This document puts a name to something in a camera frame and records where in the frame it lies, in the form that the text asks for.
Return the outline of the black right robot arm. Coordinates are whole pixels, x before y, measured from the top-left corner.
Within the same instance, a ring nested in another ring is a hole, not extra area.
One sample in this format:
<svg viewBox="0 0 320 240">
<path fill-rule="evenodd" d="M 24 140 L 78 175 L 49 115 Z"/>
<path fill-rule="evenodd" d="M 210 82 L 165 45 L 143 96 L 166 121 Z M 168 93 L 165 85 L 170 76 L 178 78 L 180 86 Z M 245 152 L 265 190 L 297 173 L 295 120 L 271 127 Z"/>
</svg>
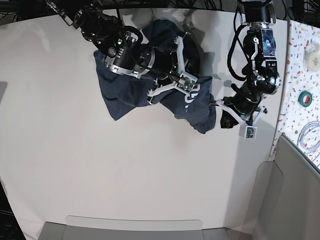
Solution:
<svg viewBox="0 0 320 240">
<path fill-rule="evenodd" d="M 104 14 L 99 0 L 48 0 L 46 4 L 63 20 L 70 19 L 69 26 L 80 29 L 86 41 L 112 60 L 108 65 L 111 71 L 136 78 L 150 74 L 154 78 L 164 76 L 179 81 L 170 67 L 155 64 L 156 49 L 170 36 L 169 31 L 143 44 L 142 33 L 133 26 L 123 25 L 119 15 Z"/>
</svg>

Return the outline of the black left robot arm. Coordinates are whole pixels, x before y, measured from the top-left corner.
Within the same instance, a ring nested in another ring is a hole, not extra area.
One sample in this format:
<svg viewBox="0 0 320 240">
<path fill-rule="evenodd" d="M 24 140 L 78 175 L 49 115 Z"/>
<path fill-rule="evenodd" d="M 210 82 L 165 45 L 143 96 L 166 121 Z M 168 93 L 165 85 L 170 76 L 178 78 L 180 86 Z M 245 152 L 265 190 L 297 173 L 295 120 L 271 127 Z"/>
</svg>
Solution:
<svg viewBox="0 0 320 240">
<path fill-rule="evenodd" d="M 241 87 L 235 84 L 231 88 L 234 96 L 224 97 L 220 126 L 231 129 L 244 123 L 253 125 L 254 112 L 261 110 L 260 103 L 267 95 L 276 93 L 281 84 L 276 59 L 276 41 L 271 25 L 277 22 L 271 0 L 239 0 L 236 14 L 240 15 L 240 26 L 236 28 L 231 47 L 227 55 L 227 67 L 231 76 L 241 81 Z M 240 47 L 247 63 L 239 76 L 232 67 L 232 56 L 241 31 L 248 27 Z"/>
</svg>

